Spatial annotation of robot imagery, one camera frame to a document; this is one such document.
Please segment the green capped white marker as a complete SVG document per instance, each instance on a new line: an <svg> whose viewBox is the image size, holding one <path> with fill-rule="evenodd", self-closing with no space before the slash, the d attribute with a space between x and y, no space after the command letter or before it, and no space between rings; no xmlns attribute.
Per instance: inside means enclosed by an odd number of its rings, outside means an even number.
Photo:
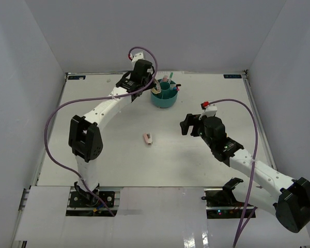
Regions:
<svg viewBox="0 0 310 248"><path fill-rule="evenodd" d="M171 72L171 73L170 73L170 75L169 75L169 78L168 78L168 82L169 82L169 84L171 83L171 80L172 80L173 74L174 74L174 73L173 73L173 72Z"/></svg>

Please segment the masking tape roll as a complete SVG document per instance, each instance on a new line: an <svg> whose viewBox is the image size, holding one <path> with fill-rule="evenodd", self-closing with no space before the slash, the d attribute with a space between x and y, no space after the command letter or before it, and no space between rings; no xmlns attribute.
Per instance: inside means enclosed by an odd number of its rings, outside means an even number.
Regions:
<svg viewBox="0 0 310 248"><path fill-rule="evenodd" d="M158 80L154 79L153 82L155 83L155 86L151 89L151 92L155 95L158 95L161 93L161 85Z"/></svg>

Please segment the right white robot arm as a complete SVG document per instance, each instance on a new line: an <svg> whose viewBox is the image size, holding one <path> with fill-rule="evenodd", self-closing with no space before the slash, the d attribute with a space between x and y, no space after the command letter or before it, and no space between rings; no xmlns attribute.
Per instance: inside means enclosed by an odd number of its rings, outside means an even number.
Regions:
<svg viewBox="0 0 310 248"><path fill-rule="evenodd" d="M294 179L274 170L252 155L238 142L227 136L218 117L187 114L180 122L182 135L200 137L214 157L246 176L256 184L249 197L250 205L274 215L292 233L298 233L310 222L310 182Z"/></svg>

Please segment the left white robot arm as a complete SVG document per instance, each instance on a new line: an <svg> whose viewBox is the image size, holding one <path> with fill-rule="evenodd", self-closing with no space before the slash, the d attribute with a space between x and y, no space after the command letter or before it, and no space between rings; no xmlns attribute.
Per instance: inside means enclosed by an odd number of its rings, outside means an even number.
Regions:
<svg viewBox="0 0 310 248"><path fill-rule="evenodd" d="M77 183L83 190L81 200L87 206L94 206L99 200L99 193L94 189L99 185L96 159L103 149L101 131L119 111L142 94L141 91L137 92L139 89L150 88L147 84L153 73L151 62L137 60L133 70L125 73L116 83L109 99L82 117L75 115L71 119L68 144L75 155L77 172L81 175Z"/></svg>

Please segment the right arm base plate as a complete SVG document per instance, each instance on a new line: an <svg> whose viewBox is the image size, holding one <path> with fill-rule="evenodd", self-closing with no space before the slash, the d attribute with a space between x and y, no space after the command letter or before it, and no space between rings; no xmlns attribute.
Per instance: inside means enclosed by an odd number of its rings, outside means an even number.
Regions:
<svg viewBox="0 0 310 248"><path fill-rule="evenodd" d="M219 189L204 189L201 197L206 204L207 219L239 219L244 202L236 200L233 191L243 182L240 178L232 178Z"/></svg>

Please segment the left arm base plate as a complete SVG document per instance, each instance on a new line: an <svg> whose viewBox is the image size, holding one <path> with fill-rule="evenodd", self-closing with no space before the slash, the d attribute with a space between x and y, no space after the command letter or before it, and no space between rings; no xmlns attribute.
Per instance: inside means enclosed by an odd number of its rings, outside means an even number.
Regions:
<svg viewBox="0 0 310 248"><path fill-rule="evenodd" d="M117 214L121 188L101 188L97 186L93 190L93 193L108 206L112 212L111 214L102 201L92 196L86 190L82 190L77 183L75 182L70 189L66 216L114 217Z"/></svg>

